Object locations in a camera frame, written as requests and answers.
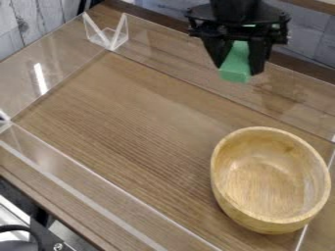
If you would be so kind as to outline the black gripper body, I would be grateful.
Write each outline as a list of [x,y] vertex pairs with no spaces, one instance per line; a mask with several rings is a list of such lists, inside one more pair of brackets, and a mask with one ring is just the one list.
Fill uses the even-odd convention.
[[219,37],[220,28],[243,25],[278,25],[282,39],[289,41],[291,15],[269,3],[207,3],[191,7],[184,14],[188,19],[191,36]]

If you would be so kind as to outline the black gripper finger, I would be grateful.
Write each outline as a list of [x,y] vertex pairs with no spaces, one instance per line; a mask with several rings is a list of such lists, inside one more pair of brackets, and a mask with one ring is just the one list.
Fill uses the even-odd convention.
[[248,65],[252,75],[264,71],[266,62],[273,51],[273,40],[269,37],[252,37],[248,44]]
[[202,41],[212,62],[219,68],[230,55],[235,42],[226,40],[223,37],[203,37]]

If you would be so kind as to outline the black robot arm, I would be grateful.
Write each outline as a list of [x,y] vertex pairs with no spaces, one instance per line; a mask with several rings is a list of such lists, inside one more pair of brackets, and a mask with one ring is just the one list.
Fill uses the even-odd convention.
[[291,15],[264,0],[210,0],[184,17],[188,35],[202,40],[223,79],[262,74],[273,46],[289,43]]

